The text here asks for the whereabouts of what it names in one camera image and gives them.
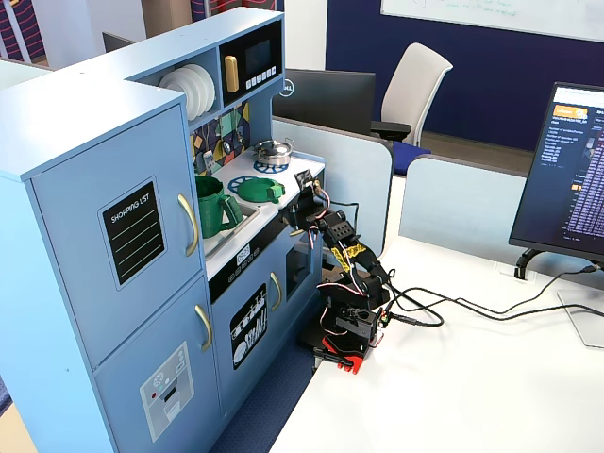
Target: green pitcher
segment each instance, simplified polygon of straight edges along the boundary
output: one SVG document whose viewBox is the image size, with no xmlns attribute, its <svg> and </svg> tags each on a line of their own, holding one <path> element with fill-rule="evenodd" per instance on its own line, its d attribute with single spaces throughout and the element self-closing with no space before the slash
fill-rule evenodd
<svg viewBox="0 0 604 453">
<path fill-rule="evenodd" d="M 215 236 L 220 231 L 232 229 L 243 221 L 242 210 L 237 200 L 225 195 L 223 183 L 212 176 L 196 176 L 197 202 L 201 218 L 201 233 L 204 239 Z M 226 212 L 228 222 L 223 224 Z"/>
</svg>

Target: decorative tile backsplash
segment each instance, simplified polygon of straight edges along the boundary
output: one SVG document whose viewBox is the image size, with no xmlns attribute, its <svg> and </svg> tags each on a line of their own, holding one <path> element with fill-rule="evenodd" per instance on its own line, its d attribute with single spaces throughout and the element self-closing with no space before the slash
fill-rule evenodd
<svg viewBox="0 0 604 453">
<path fill-rule="evenodd" d="M 249 147 L 249 104 L 235 109 L 199 127 L 191 136 L 195 156 L 195 172 L 206 173 L 203 154 L 211 151 L 218 168 L 224 167 Z"/>
</svg>

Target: silver cooking pot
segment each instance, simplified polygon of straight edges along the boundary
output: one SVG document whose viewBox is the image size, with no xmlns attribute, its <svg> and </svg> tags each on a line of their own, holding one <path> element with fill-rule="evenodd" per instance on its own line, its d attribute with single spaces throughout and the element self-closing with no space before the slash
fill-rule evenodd
<svg viewBox="0 0 604 453">
<path fill-rule="evenodd" d="M 285 139 L 285 142 L 266 140 L 254 146 L 256 160 L 266 165 L 288 165 L 293 150 L 294 142 L 291 139 Z"/>
</svg>

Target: monitor stand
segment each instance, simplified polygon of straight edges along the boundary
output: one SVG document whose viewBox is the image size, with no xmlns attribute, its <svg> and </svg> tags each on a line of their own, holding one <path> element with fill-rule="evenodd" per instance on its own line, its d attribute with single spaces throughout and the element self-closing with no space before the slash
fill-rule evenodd
<svg viewBox="0 0 604 453">
<path fill-rule="evenodd" d="M 565 306 L 580 304 L 594 310 L 604 311 L 604 291 L 560 290 L 558 297 Z M 586 346 L 604 348 L 603 317 L 576 308 L 566 308 L 566 311 Z"/>
</svg>

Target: toy stove burner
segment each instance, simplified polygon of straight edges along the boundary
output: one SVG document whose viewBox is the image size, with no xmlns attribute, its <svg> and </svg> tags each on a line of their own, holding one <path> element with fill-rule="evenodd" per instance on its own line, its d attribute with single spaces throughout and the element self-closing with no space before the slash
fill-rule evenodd
<svg viewBox="0 0 604 453">
<path fill-rule="evenodd" d="M 238 176 L 235 179 L 232 179 L 228 183 L 228 189 L 233 193 L 237 193 L 239 191 L 240 184 L 242 182 L 249 181 L 250 179 L 258 179 L 258 177 L 257 176 Z"/>
<path fill-rule="evenodd" d="M 286 165 L 268 165 L 266 163 L 254 162 L 254 170 L 267 175 L 275 175 L 284 172 L 289 166 L 289 163 Z"/>
</svg>

